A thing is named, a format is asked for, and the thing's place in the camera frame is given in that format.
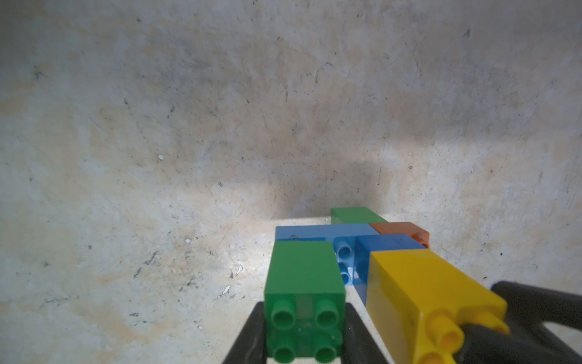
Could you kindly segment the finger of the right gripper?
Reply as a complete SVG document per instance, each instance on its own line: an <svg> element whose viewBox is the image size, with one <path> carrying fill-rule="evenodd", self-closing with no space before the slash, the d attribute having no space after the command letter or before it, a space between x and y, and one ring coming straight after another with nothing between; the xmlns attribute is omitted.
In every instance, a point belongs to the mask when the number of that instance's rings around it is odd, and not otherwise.
<svg viewBox="0 0 582 364"><path fill-rule="evenodd" d="M456 363L581 363L580 356L572 358L482 325L467 324L462 330L465 341L454 354Z"/></svg>
<svg viewBox="0 0 582 364"><path fill-rule="evenodd" d="M500 281L491 291L508 303L507 316L528 329L545 322L581 330L581 295Z"/></svg>

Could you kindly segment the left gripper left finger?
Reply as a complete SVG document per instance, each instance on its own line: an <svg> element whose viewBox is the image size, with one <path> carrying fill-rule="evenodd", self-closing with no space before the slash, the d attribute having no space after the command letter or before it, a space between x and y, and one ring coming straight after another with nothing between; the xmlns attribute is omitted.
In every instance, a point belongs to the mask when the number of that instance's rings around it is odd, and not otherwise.
<svg viewBox="0 0 582 364"><path fill-rule="evenodd" d="M223 364L266 364L265 304L256 303Z"/></svg>

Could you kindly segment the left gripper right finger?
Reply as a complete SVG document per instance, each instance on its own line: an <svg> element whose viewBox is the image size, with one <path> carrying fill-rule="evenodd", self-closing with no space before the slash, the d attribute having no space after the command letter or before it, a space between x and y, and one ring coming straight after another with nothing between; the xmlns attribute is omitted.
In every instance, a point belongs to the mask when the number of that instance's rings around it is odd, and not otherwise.
<svg viewBox="0 0 582 364"><path fill-rule="evenodd" d="M342 364L388 364L356 309L346 304Z"/></svg>

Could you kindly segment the green lego brick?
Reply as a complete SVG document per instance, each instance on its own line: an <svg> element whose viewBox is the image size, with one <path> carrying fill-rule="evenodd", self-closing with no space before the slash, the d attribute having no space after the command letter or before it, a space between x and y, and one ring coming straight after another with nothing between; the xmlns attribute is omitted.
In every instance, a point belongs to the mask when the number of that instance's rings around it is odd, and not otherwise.
<svg viewBox="0 0 582 364"><path fill-rule="evenodd" d="M376 212L367 207L342 207L330 211L330 224L371 224L384 223Z"/></svg>
<svg viewBox="0 0 582 364"><path fill-rule="evenodd" d="M275 242L264 296L268 356L329 363L341 355L346 289L331 242Z"/></svg>

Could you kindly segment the yellow lego brick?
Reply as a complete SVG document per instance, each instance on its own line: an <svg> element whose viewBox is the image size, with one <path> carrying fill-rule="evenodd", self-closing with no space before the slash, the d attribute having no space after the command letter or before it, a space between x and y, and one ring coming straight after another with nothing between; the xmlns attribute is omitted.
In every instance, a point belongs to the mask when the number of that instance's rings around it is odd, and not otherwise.
<svg viewBox="0 0 582 364"><path fill-rule="evenodd" d="M466 324L510 332L506 301L427 249L371 253L365 307L396 363L452 363Z"/></svg>

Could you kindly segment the light blue long lego brick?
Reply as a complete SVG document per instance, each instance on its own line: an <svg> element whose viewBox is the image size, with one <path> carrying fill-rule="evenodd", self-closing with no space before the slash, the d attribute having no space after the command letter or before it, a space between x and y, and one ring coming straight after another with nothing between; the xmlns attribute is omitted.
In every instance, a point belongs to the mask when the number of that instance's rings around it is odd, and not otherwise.
<svg viewBox="0 0 582 364"><path fill-rule="evenodd" d="M344 285L352 285L356 238L359 236L379 235L369 224L328 224L278 226L275 228L276 241L327 241L333 250Z"/></svg>

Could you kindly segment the orange lego brick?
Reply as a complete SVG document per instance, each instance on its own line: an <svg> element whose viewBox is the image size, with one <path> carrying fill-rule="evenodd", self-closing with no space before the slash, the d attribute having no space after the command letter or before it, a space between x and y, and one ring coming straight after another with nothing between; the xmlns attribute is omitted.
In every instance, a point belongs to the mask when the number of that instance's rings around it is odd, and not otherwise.
<svg viewBox="0 0 582 364"><path fill-rule="evenodd" d="M410 221L376 222L370 223L370 226L381 235L405 234L423 247L430 248L430 233Z"/></svg>

